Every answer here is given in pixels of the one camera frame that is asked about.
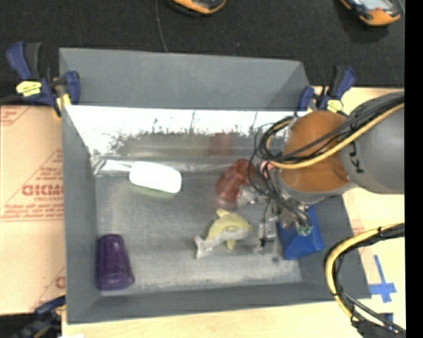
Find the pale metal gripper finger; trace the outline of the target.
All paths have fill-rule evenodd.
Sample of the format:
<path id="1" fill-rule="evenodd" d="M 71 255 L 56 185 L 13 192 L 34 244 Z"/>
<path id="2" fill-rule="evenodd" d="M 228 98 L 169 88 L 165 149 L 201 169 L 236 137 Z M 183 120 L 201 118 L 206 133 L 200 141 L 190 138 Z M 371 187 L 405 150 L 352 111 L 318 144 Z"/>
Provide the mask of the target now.
<path id="1" fill-rule="evenodd" d="M 262 254 L 265 251 L 267 243 L 265 223 L 260 223 L 258 227 L 257 253 Z"/>
<path id="2" fill-rule="evenodd" d="M 277 228 L 278 216 L 270 217 L 268 220 L 268 245 L 272 253 L 279 252 L 279 239 Z"/>

